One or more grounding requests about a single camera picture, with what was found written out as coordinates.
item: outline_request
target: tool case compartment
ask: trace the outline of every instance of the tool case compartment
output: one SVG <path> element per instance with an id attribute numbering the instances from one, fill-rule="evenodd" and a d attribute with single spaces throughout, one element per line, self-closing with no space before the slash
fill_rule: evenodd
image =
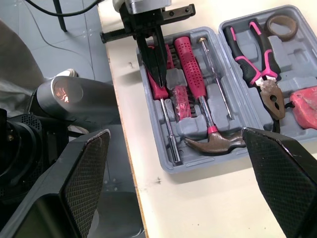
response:
<path id="1" fill-rule="evenodd" d="M 282 42 L 277 36 L 269 36 L 274 58 L 281 69 L 281 80 L 277 85 L 281 89 L 285 104 L 290 100 L 290 95 L 298 90 L 317 86 L 317 38 L 298 8 L 292 5 L 273 8 L 249 16 L 236 18 L 222 23 L 219 27 L 219 37 L 224 42 L 225 54 L 229 56 L 230 64 L 236 75 L 239 87 L 253 102 L 251 111 L 254 118 L 260 122 L 265 130 L 272 130 L 273 121 L 266 117 L 267 111 L 258 106 L 256 98 L 260 98 L 256 88 L 249 88 L 242 79 L 242 70 L 231 55 L 231 50 L 226 43 L 223 29 L 230 25 L 236 32 L 238 45 L 242 53 L 258 68 L 261 69 L 261 52 L 254 36 L 249 29 L 249 21 L 256 18 L 261 26 L 273 14 L 284 14 L 292 17 L 298 23 L 296 35 L 289 41 Z M 285 26 L 273 25 L 275 32 L 285 34 Z M 287 108 L 285 118 L 280 120 L 281 134 L 292 137 L 300 142 L 317 140 L 317 130 L 303 129 L 295 121 L 293 109 Z"/>
<path id="2" fill-rule="evenodd" d="M 243 127 L 272 130 L 273 121 L 264 108 L 256 88 L 249 88 L 242 78 L 242 70 L 232 57 L 229 46 L 226 43 L 222 29 L 231 25 L 235 28 L 237 42 L 245 56 L 261 69 L 261 52 L 250 29 L 249 20 L 256 18 L 263 25 L 274 13 L 290 15 L 298 22 L 296 36 L 288 41 L 281 42 L 276 36 L 270 36 L 274 57 L 281 68 L 281 80 L 278 86 L 283 92 L 285 103 L 289 102 L 290 94 L 294 91 L 317 86 L 317 40 L 313 31 L 305 21 L 302 14 L 296 7 L 282 6 L 267 11 L 255 13 L 249 16 L 240 17 L 222 23 L 219 27 L 219 34 L 207 27 L 200 27 L 189 31 L 165 36 L 166 44 L 173 42 L 183 36 L 190 38 L 194 56 L 201 69 L 204 83 L 207 90 L 207 100 L 211 111 L 212 119 L 222 135 L 229 135 Z M 211 50 L 216 54 L 220 67 L 221 80 L 224 94 L 226 96 L 232 119 L 228 113 L 220 94 L 218 85 L 211 79 L 203 59 L 203 52 L 198 45 L 198 40 L 205 37 L 208 40 Z M 158 150 L 158 156 L 162 168 L 168 173 L 179 173 L 196 168 L 207 167 L 223 163 L 233 159 L 244 158 L 248 155 L 246 148 L 236 148 L 228 154 L 210 156 L 195 151 L 184 143 L 184 138 L 189 137 L 200 142 L 207 142 L 206 119 L 201 113 L 199 104 L 196 102 L 196 117 L 184 118 L 177 121 L 175 110 L 171 99 L 165 100 L 168 117 L 176 137 L 177 147 L 182 163 L 173 163 L 171 150 L 168 142 L 168 133 L 163 117 L 163 112 L 158 100 L 153 99 L 148 75 L 137 50 L 138 61 L 142 82 L 145 89 L 147 105 L 150 113 L 151 124 Z M 314 129 L 302 129 L 295 121 L 292 109 L 286 110 L 286 116 L 280 122 L 281 133 L 293 137 L 299 141 L 313 140 L 317 138 L 317 131 Z"/>

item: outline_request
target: screwdriver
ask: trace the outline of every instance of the screwdriver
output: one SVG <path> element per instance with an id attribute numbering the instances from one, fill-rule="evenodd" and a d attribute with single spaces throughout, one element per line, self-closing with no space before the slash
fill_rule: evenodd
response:
<path id="1" fill-rule="evenodd" d="M 209 73 L 211 74 L 211 77 L 216 80 L 216 83 L 217 83 L 217 85 L 219 87 L 222 99 L 223 99 L 224 104 L 225 104 L 225 106 L 227 108 L 228 115 L 229 115 L 230 119 L 232 119 L 232 115 L 231 115 L 229 106 L 227 104 L 226 97 L 224 95 L 222 86 L 220 84 L 220 72 L 219 72 L 218 66 L 215 64 L 215 60 L 212 59 L 213 52 L 210 50 L 209 45 L 208 45 L 208 41 L 207 41 L 207 39 L 205 37 L 201 37 L 198 40 L 198 43 L 200 43 L 200 45 L 201 45 L 201 47 L 202 47 L 202 49 L 203 49 L 203 51 L 205 53 L 205 57 L 204 58 L 205 58 L 206 66 L 207 66 L 207 68 L 209 70 Z"/>
<path id="2" fill-rule="evenodd" d="M 149 81 L 150 81 L 150 84 L 152 87 L 154 100 L 159 100 L 161 107 L 162 107 L 164 120 L 165 120 L 166 127 L 167 127 L 168 141 L 169 141 L 170 149 L 172 152 L 173 161 L 174 161 L 174 163 L 179 163 L 181 160 L 180 160 L 180 156 L 179 156 L 179 153 L 177 150 L 176 139 L 175 139 L 175 136 L 173 134 L 172 126 L 170 124 L 168 114 L 167 114 L 167 109 L 166 109 L 166 106 L 164 103 L 164 99 L 168 98 L 168 92 L 167 92 L 165 87 L 162 87 L 162 88 L 159 87 L 155 83 L 155 81 L 153 80 L 152 76 L 149 73 L 148 73 L 148 78 L 149 78 Z"/>

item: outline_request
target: black cable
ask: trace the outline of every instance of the black cable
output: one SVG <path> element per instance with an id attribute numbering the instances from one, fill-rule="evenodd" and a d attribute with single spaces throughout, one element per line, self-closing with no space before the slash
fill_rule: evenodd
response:
<path id="1" fill-rule="evenodd" d="M 84 55 L 82 55 L 82 54 L 80 54 L 80 53 L 78 53 L 78 52 L 75 52 L 75 51 L 66 49 L 66 48 L 54 46 L 54 45 L 52 45 L 51 43 L 47 42 L 47 40 L 44 38 L 44 36 L 43 36 L 43 34 L 42 34 L 41 30 L 40 30 L 40 27 L 39 27 L 37 21 L 35 20 L 35 17 L 34 17 L 34 15 L 33 15 L 33 13 L 31 12 L 31 9 L 29 8 L 29 6 L 28 6 L 25 2 L 23 2 L 23 4 L 25 5 L 25 7 L 28 9 L 29 13 L 31 14 L 31 17 L 33 18 L 33 21 L 34 21 L 36 27 L 38 28 L 38 31 L 39 31 L 40 36 L 41 36 L 41 38 L 43 39 L 43 41 L 44 41 L 46 44 L 48 44 L 49 46 L 53 47 L 53 48 L 60 49 L 60 50 L 63 50 L 63 51 L 69 51 L 69 52 L 72 52 L 72 53 L 74 53 L 74 54 L 79 55 L 82 59 L 84 59 L 85 61 L 87 61 L 87 63 L 89 64 L 89 66 L 90 66 L 90 68 L 91 68 L 91 70 L 92 70 L 92 72 L 93 72 L 94 80 L 96 80 L 96 76 L 95 76 L 95 72 L 94 72 L 93 65 L 92 65 L 92 63 L 91 63 Z"/>
<path id="2" fill-rule="evenodd" d="M 81 10 L 81 11 L 76 11 L 76 12 L 71 12 L 71 13 L 55 13 L 55 12 L 50 12 L 50 11 L 47 11 L 39 6 L 37 6 L 34 2 L 32 2 L 31 0 L 25 0 L 27 3 L 29 3 L 30 5 L 32 5 L 33 7 L 35 7 L 37 10 L 40 10 L 41 12 L 44 12 L 48 15 L 51 15 L 51 16 L 61 16 L 61 17 L 68 17 L 68 16 L 77 16 L 77 15 L 80 15 L 80 14 L 83 14 L 87 11 L 89 11 L 91 8 L 93 8 L 94 6 L 96 6 L 98 3 L 100 3 L 102 0 L 96 0 L 94 1 L 91 5 L 89 5 L 87 8 Z"/>

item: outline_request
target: pliers jaw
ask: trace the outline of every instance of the pliers jaw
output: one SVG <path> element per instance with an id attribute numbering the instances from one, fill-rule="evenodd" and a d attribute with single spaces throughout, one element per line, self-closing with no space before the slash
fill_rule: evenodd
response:
<path id="1" fill-rule="evenodd" d="M 275 120 L 285 117 L 284 98 L 281 89 L 273 80 L 263 80 L 260 84 L 260 96 L 266 110 Z"/>

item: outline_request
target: table surface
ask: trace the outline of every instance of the table surface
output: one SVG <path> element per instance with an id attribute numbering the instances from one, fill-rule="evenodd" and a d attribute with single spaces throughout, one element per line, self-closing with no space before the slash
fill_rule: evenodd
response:
<path id="1" fill-rule="evenodd" d="M 200 26 L 215 32 L 221 22 L 285 4 L 300 9 L 317 33 L 317 1 L 173 0 L 167 9 L 195 4 L 196 15 L 162 27 L 168 35 Z M 99 4 L 103 32 L 123 28 L 112 1 Z M 250 158 L 175 175 L 159 157 L 132 37 L 109 42 L 108 60 L 125 142 L 142 212 L 151 238 L 284 238 L 257 185 Z M 316 153 L 312 144 L 304 145 Z"/>

